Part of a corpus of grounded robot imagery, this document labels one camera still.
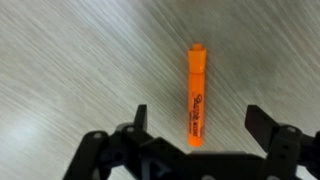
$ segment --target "highlighter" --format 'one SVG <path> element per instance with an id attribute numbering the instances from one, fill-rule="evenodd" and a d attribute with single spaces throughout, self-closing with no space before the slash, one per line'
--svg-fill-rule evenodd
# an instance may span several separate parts
<path id="1" fill-rule="evenodd" d="M 203 143 L 206 53 L 201 44 L 188 51 L 188 144 L 195 147 Z"/>

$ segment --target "wood grain surface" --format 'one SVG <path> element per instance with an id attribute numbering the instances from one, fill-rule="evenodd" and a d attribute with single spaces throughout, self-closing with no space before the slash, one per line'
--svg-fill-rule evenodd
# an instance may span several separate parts
<path id="1" fill-rule="evenodd" d="M 200 148 L 186 141 L 194 42 L 208 50 Z M 247 105 L 314 135 L 319 93 L 319 0 L 0 0 L 0 179 L 61 179 L 86 132 L 142 103 L 148 132 L 184 152 L 264 156 Z"/>

